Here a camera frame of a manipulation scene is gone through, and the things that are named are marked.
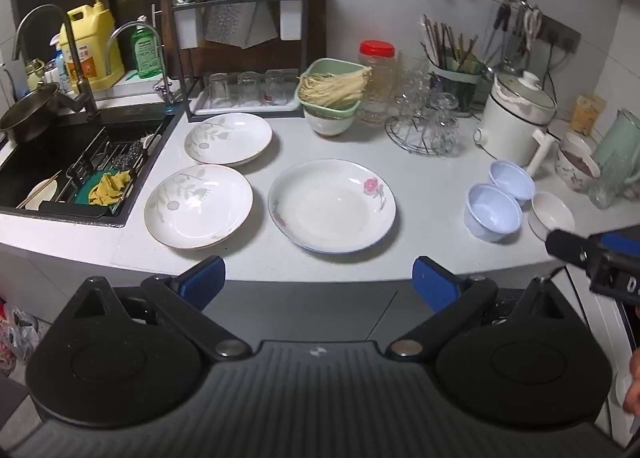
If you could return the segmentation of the person's right hand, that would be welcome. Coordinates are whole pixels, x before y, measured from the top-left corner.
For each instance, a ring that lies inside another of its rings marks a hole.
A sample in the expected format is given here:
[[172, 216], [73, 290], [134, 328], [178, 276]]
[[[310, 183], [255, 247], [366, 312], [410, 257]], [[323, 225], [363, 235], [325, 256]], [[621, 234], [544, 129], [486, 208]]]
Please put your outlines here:
[[631, 355], [629, 362], [631, 385], [629, 386], [623, 404], [623, 410], [634, 417], [640, 416], [640, 350], [637, 348]]

